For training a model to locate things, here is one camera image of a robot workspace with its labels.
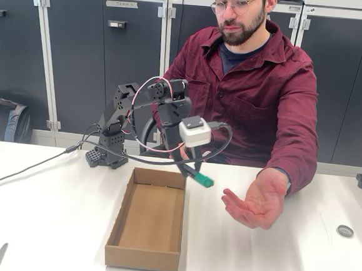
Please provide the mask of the person's left hand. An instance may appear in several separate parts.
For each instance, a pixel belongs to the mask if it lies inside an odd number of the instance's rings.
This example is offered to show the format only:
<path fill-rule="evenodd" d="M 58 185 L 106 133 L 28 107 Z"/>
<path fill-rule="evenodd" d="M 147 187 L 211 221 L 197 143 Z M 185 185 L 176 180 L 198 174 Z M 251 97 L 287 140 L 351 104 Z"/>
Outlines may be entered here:
<path fill-rule="evenodd" d="M 288 176 L 276 168 L 261 170 L 250 184 L 244 199 L 224 189 L 222 202 L 226 212 L 249 228 L 269 229 L 283 211 L 284 196 L 288 189 Z"/>

